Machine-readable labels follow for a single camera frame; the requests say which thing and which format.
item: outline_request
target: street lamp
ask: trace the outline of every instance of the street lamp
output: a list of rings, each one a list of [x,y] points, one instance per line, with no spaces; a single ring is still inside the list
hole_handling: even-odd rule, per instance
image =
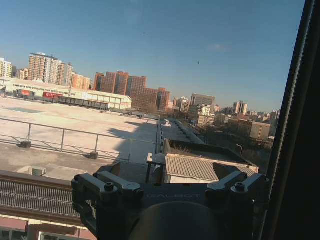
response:
[[[237,144],[236,146],[237,146],[237,147],[240,147],[240,156],[241,156],[241,153],[242,153],[242,146],[241,146],[241,145],[239,145],[239,144]]]

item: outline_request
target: railing post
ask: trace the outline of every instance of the railing post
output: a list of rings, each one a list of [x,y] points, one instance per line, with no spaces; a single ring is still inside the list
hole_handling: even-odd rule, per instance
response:
[[[28,142],[30,142],[31,123],[29,123]]]
[[[97,148],[98,148],[98,139],[99,139],[99,134],[96,135],[96,142],[95,142],[95,148],[94,148],[95,152],[97,151]]]
[[[132,138],[130,138],[129,142],[130,142],[130,143],[129,143],[129,157],[128,157],[128,162],[130,162],[130,158],[131,158],[132,142],[133,142]]]
[[[65,140],[65,129],[63,129],[63,131],[62,131],[62,140],[61,140],[61,150],[60,150],[60,152],[62,152],[62,150],[64,149],[64,140]]]

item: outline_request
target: red banner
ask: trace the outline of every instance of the red banner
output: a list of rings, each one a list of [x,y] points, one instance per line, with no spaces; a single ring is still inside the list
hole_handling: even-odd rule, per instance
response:
[[[30,95],[30,91],[28,90],[21,90],[21,94],[25,95],[25,96],[29,96]]]
[[[44,91],[42,96],[44,98],[53,99],[56,96],[62,96],[62,94]]]

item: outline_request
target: corrugated metal roof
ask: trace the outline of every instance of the corrugated metal roof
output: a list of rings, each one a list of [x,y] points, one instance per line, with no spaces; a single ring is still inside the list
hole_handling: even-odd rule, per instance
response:
[[[209,181],[219,181],[217,174],[213,168],[214,160],[200,160],[195,158],[181,157],[181,156],[166,156],[165,166],[168,175],[186,177],[186,178],[196,178]],[[254,174],[245,165],[237,166],[236,168],[243,173],[247,173],[248,177]]]

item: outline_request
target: low warehouse building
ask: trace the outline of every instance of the low warehouse building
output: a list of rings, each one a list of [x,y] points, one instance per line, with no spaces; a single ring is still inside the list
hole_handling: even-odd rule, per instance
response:
[[[69,88],[62,85],[48,84],[40,81],[21,80],[18,78],[0,78],[0,89],[5,89],[8,95],[18,93],[25,96],[34,96],[32,99],[47,100],[58,96],[79,100],[89,100],[107,103],[109,108],[130,109],[132,99],[129,96],[84,90],[79,88]]]

